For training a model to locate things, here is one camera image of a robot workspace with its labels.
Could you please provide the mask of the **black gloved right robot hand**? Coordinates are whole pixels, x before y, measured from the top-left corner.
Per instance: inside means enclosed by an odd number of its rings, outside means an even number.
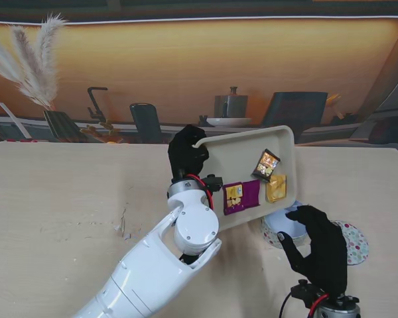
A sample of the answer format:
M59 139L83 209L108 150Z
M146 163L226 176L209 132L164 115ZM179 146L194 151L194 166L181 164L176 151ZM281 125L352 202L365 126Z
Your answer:
M286 217L304 225L310 238L310 254L303 257L286 232L277 233L293 271L330 297L340 297L347 288L347 246L342 230L325 212L301 205Z

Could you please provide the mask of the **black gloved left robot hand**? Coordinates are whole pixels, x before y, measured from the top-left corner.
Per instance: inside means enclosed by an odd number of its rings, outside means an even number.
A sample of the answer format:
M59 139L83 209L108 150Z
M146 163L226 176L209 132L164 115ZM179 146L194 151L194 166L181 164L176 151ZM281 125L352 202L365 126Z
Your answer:
M175 134L168 145L168 158L174 181L184 178L187 174L198 176L204 162L209 159L209 152L204 145L195 148L194 145L206 138L203 129L186 125Z

